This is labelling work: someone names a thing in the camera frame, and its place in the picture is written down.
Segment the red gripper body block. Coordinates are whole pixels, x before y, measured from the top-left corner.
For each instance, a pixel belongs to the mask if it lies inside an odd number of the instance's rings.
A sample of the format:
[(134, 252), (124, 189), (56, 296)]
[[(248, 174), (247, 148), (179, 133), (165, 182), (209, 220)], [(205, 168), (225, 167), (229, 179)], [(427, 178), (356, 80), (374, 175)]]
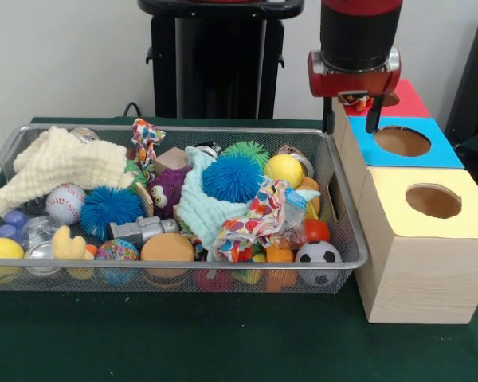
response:
[(387, 94), (396, 88), (402, 71), (401, 55), (396, 47), (391, 48), (385, 63), (373, 71), (340, 72), (328, 66), (317, 51), (309, 53), (307, 64), (310, 90), (314, 97)]

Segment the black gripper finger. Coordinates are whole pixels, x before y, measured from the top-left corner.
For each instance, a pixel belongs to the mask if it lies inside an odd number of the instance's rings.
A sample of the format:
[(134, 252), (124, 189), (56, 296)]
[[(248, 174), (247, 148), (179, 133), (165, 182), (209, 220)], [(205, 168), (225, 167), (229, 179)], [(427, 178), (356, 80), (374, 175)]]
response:
[(323, 132), (333, 133), (335, 130), (335, 113), (333, 110), (333, 98), (323, 98)]
[(373, 97), (373, 105), (368, 111), (366, 117), (366, 132), (373, 134), (378, 129), (379, 120), (382, 112), (382, 95), (376, 95)]

